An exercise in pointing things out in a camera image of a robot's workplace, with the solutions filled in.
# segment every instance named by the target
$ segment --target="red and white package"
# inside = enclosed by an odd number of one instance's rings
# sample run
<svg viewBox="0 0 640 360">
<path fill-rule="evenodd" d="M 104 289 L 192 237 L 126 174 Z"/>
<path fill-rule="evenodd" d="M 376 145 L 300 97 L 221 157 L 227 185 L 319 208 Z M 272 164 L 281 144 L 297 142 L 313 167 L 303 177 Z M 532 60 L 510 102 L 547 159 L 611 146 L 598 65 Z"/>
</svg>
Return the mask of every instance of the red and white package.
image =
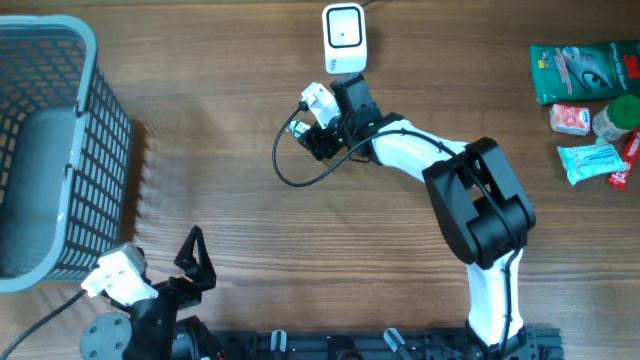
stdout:
<svg viewBox="0 0 640 360">
<path fill-rule="evenodd" d="M 587 108 L 555 104 L 550 114 L 554 131 L 582 136 L 591 131 L 591 115 Z"/>
<path fill-rule="evenodd" d="M 627 170 L 618 171 L 611 176 L 609 176 L 609 184 L 611 186 L 616 187 L 620 190 L 624 190 L 627 187 L 627 181 L 629 179 L 629 173 L 633 168 L 633 164 L 636 162 L 638 158 L 638 153 L 640 153 L 640 128 L 637 128 L 631 134 L 629 138 L 629 142 L 627 146 L 624 148 L 624 153 L 620 156 L 622 161 L 624 161 L 625 165 L 627 165 Z"/>
</svg>

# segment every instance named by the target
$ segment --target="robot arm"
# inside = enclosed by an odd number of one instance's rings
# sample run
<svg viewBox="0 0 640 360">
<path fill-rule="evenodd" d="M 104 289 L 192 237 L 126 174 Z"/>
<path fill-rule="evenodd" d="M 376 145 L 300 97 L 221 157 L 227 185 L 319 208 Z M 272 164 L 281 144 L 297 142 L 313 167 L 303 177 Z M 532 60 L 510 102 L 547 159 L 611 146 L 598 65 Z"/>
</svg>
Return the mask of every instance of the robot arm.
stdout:
<svg viewBox="0 0 640 360">
<path fill-rule="evenodd" d="M 318 121 L 311 126 L 296 122 L 290 128 L 297 130 L 294 136 L 317 160 L 333 157 L 342 146 L 358 147 L 361 156 L 425 183 L 444 239 L 467 264 L 468 326 L 474 340 L 487 358 L 502 357 L 510 343 L 505 339 L 515 339 L 523 326 L 517 273 L 527 232 L 535 225 L 533 207 L 504 154 L 488 138 L 472 144 L 448 141 L 415 128 L 401 115 L 382 116 L 361 74 L 334 81 L 331 90 L 333 96 L 314 83 L 303 92 L 302 103 Z M 381 136 L 392 130 L 396 133 Z M 446 146 L 457 158 L 416 134 Z M 491 199 L 472 201 L 468 191 L 476 185 L 489 187 Z"/>
</svg>

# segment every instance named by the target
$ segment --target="wooden table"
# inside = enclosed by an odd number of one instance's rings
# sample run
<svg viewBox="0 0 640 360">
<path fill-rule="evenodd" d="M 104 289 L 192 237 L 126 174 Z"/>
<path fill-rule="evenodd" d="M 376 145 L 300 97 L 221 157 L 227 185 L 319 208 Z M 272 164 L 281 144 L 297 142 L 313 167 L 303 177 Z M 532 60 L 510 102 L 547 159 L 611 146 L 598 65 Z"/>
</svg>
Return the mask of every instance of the wooden table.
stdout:
<svg viewBox="0 0 640 360">
<path fill-rule="evenodd" d="M 99 62 L 135 120 L 124 240 L 155 281 L 194 224 L 218 273 L 181 312 L 210 329 L 330 330 L 462 326 L 467 275 L 442 239 L 424 185 L 347 163 L 305 189 L 271 168 L 277 129 L 324 71 L 325 4 L 22 8 L 68 13 L 99 40 Z M 636 1 L 378 2 L 367 8 L 366 79 L 383 112 L 447 139 L 490 136 L 536 209 L 520 270 L 527 323 L 559 327 L 567 359 L 640 351 L 640 174 L 623 193 L 599 177 L 571 187 L 555 147 L 590 144 L 549 128 L 529 75 L 531 43 L 640 39 Z M 590 103 L 599 111 L 604 103 Z M 281 169 L 326 169 L 291 138 Z M 77 286 L 0 297 L 0 348 Z M 25 341 L 15 359 L 76 359 L 85 327 L 111 311 L 84 298 Z"/>
</svg>

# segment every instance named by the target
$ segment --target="wire mesh basket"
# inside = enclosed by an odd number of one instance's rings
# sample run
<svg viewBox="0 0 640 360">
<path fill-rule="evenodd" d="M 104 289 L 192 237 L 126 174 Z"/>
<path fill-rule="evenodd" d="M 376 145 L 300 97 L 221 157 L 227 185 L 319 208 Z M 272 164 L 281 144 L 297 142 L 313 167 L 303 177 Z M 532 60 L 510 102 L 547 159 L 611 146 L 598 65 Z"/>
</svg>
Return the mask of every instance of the wire mesh basket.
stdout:
<svg viewBox="0 0 640 360">
<path fill-rule="evenodd" d="M 69 16 L 0 17 L 0 293 L 79 281 L 118 243 L 133 142 Z"/>
</svg>

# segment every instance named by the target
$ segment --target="black bracket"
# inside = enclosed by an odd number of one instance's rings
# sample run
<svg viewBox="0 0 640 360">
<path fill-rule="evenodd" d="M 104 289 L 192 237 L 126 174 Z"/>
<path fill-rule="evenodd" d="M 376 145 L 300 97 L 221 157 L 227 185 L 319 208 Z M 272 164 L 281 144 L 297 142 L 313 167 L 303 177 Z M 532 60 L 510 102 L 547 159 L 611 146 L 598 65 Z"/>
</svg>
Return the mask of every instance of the black bracket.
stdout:
<svg viewBox="0 0 640 360">
<path fill-rule="evenodd" d="M 198 243 L 198 258 L 193 257 L 193 248 Z M 204 245 L 202 229 L 194 226 L 189 232 L 189 236 L 182 244 L 182 248 L 173 260 L 173 263 L 184 270 L 184 274 L 193 281 L 193 285 L 199 291 L 207 291 L 216 287 L 216 272 Z"/>
<path fill-rule="evenodd" d="M 536 223 L 531 202 L 498 144 L 482 138 L 466 146 L 462 161 L 475 172 L 498 204 L 517 237 L 516 247 L 527 245 L 527 232 Z M 486 198 L 472 201 L 473 183 L 454 159 L 439 161 L 423 171 L 442 236 L 451 251 L 466 264 L 482 269 L 514 250 L 512 239 Z"/>
</svg>

